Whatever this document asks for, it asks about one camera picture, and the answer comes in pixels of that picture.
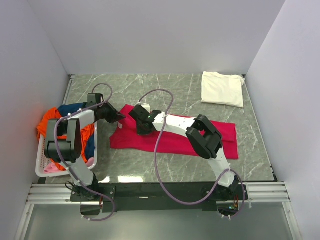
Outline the pink red t-shirt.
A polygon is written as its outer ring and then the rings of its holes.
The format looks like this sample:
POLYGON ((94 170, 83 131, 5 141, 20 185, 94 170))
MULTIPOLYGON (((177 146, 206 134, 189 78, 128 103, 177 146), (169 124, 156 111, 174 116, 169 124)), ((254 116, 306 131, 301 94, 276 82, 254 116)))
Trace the pink red t-shirt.
MULTIPOLYGON (((133 110, 133 108, 132 105, 126 104, 120 110, 120 113, 125 115, 125 118, 118 122, 115 132, 109 138, 110 147, 112 149, 136 149, 153 152, 160 133, 155 131, 148 135, 138 135, 136 122, 129 115, 129 112, 133 110)), ((228 160, 238 160, 236 125, 234 123, 218 121, 212 121, 211 123, 222 134, 225 157, 228 160)), ((166 131, 161 136, 157 152, 186 156, 197 155, 187 137, 166 131)))

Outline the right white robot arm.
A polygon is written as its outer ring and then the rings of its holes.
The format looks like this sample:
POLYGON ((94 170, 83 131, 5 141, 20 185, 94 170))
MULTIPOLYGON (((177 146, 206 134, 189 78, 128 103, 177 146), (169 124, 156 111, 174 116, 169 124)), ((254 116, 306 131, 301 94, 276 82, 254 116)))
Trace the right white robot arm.
POLYGON ((221 197, 230 200, 237 194, 240 179, 231 171, 225 156, 223 136, 206 116, 200 114, 198 117, 182 117, 160 110, 148 112, 141 105, 136 105, 129 115, 136 122, 138 135, 159 132, 154 147, 155 157, 165 133, 181 136, 188 140, 199 157, 208 161, 216 176, 221 197))

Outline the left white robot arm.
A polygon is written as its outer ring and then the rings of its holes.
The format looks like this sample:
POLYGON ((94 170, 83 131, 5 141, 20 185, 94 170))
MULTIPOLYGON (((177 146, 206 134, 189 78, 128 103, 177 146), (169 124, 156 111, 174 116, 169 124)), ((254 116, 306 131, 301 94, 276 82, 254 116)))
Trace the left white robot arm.
POLYGON ((44 155, 63 166, 76 186, 84 186, 82 195, 88 201, 99 197, 100 188, 95 174, 84 161, 82 130, 94 127, 99 120, 113 124, 124 118, 125 115, 105 101, 102 94, 89 93, 86 102, 63 106, 60 116, 47 122, 44 155))

